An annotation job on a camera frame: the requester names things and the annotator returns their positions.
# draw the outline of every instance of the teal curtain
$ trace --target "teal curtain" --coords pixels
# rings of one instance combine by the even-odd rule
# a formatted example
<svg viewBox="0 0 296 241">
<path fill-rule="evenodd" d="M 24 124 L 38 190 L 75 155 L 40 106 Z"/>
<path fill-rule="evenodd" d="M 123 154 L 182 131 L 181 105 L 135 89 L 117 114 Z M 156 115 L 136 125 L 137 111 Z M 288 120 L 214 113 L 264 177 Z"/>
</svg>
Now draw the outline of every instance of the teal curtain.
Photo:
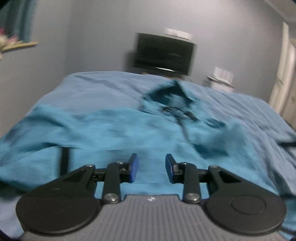
<svg viewBox="0 0 296 241">
<path fill-rule="evenodd" d="M 8 37 L 16 34 L 19 40 L 30 42 L 35 7 L 36 0 L 10 0 L 0 11 L 0 28 Z"/>
</svg>

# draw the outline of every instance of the bed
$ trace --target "bed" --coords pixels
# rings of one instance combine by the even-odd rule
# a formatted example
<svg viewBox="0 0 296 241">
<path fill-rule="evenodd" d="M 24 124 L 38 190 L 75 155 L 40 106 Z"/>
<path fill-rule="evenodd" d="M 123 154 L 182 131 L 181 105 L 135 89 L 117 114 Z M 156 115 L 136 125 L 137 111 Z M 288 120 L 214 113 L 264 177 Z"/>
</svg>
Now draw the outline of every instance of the bed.
<svg viewBox="0 0 296 241">
<path fill-rule="evenodd" d="M 137 110 L 146 93 L 168 82 L 168 79 L 160 76 L 126 72 L 75 73 L 67 76 L 55 90 L 37 101 L 27 116 L 43 105 L 75 116 L 105 109 Z M 240 93 L 222 93 L 185 81 L 180 82 L 180 85 L 201 100 L 206 114 L 211 118 L 225 123 L 231 119 L 239 123 L 247 141 L 252 145 L 258 163 L 253 163 L 251 167 L 237 164 L 235 170 L 243 178 L 250 179 L 248 170 L 252 169 L 256 175 L 252 176 L 251 181 L 258 181 L 262 187 L 289 197 L 286 201 L 288 214 L 284 227 L 295 229 L 296 200 L 291 197 L 296 195 L 296 151 L 295 148 L 281 146 L 281 143 L 295 141 L 295 132 L 263 100 Z M 8 236 L 18 238 L 23 230 L 14 208 L 23 190 L 5 183 L 1 183 L 0 188 L 0 229 Z M 166 193 L 179 194 L 180 190 L 180 186 L 176 189 L 167 188 Z M 134 193 L 142 192 L 138 188 Z M 284 236 L 287 240 L 291 239 L 291 235 Z"/>
</svg>

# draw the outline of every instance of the round black disc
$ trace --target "round black disc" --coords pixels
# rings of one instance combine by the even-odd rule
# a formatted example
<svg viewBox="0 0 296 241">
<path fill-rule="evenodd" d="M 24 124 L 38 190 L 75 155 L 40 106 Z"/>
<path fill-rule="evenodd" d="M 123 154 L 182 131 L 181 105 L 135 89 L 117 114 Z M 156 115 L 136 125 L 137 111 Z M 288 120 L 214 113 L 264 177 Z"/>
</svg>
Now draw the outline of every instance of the round black disc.
<svg viewBox="0 0 296 241">
<path fill-rule="evenodd" d="M 281 198 L 260 187 L 247 192 L 245 189 L 247 194 L 243 194 L 239 183 L 231 189 L 217 191 L 206 202 L 206 211 L 216 224 L 231 232 L 252 236 L 278 230 L 286 216 Z"/>
<path fill-rule="evenodd" d="M 58 188 L 35 189 L 16 205 L 17 217 L 25 230 L 42 234 L 64 234 L 85 226 L 98 213 L 98 201 L 75 183 Z"/>
</svg>

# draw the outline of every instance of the gray wall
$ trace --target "gray wall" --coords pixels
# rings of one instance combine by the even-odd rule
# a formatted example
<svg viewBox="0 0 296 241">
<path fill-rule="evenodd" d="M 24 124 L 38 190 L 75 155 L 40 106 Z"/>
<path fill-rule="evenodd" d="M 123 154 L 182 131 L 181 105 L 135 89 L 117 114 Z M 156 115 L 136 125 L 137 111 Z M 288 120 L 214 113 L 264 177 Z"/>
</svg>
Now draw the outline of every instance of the gray wall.
<svg viewBox="0 0 296 241">
<path fill-rule="evenodd" d="M 214 67 L 234 73 L 236 91 L 268 100 L 281 50 L 283 19 L 263 0 L 74 0 L 66 73 L 130 71 L 136 33 L 164 28 L 193 34 L 192 80 Z"/>
<path fill-rule="evenodd" d="M 32 48 L 3 54 L 0 61 L 0 136 L 65 76 L 66 36 L 72 0 L 39 0 Z"/>
</svg>

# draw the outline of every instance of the tv stand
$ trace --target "tv stand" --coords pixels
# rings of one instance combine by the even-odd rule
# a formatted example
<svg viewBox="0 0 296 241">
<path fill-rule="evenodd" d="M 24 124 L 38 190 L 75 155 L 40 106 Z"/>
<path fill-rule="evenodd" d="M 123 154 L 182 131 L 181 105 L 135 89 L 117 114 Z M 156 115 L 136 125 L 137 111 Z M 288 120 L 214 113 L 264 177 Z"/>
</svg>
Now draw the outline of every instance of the tv stand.
<svg viewBox="0 0 296 241">
<path fill-rule="evenodd" d="M 168 78 L 170 80 L 172 80 L 172 79 L 183 80 L 182 79 L 183 75 L 181 75 L 181 74 L 170 74 L 170 73 L 163 73 L 163 72 L 158 72 L 158 71 L 142 72 L 142 74 L 158 75 L 158 76 Z"/>
</svg>

